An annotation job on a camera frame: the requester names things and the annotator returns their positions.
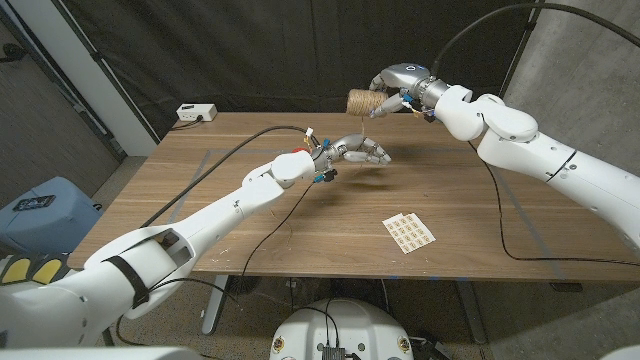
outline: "power strip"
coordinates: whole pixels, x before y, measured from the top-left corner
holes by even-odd
[[[214,104],[182,104],[176,113],[181,121],[198,120],[198,116],[202,116],[203,121],[211,121],[218,114],[218,109]]]

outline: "twine spool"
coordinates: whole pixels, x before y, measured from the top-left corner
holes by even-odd
[[[347,114],[369,116],[388,97],[389,95],[385,92],[352,89],[347,99]]]

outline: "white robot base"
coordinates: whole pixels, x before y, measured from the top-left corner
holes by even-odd
[[[335,326],[325,311],[335,320]],[[345,357],[409,360],[413,352],[407,332],[389,314],[363,301],[339,298],[300,308],[285,320],[273,336],[269,358]]]

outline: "wooden table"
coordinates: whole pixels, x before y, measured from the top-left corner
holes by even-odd
[[[516,261],[503,251],[494,185],[481,160],[440,124],[410,114],[365,119],[365,133],[391,155],[388,166],[336,164],[331,183],[314,185],[253,256],[248,275],[456,280],[637,281],[640,268],[564,261]],[[345,114],[219,114],[170,133],[71,255],[81,268],[98,248],[140,226],[229,149],[273,125],[312,127],[322,140],[361,132]],[[235,190],[252,169],[304,146],[303,134],[267,133],[234,154],[156,223],[180,220]],[[521,257],[637,261],[603,220],[541,181],[496,171],[506,246]],[[296,184],[269,211],[246,220],[198,262],[196,271],[239,274],[256,244],[293,207]],[[405,255],[382,220],[416,213],[437,240]]]

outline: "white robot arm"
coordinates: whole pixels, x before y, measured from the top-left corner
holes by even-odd
[[[435,116],[458,140],[473,140],[486,130],[478,147],[482,160],[545,181],[619,229],[627,244],[640,247],[637,176],[544,135],[533,117],[505,106],[497,96],[470,102],[470,90],[431,77],[423,66],[392,65],[373,79],[370,90],[387,86],[400,88],[397,95],[405,102],[420,102],[425,118],[431,122]],[[399,109],[383,103],[371,117]]]
[[[154,286],[186,277],[208,249],[243,220],[271,206],[296,181],[331,181],[337,174],[332,163],[342,158],[391,161],[382,147],[359,134],[311,153],[280,155],[251,171],[238,190],[188,218],[113,240],[77,274],[46,286],[3,287],[0,347],[93,346],[119,316],[137,318],[160,304],[180,283]]]

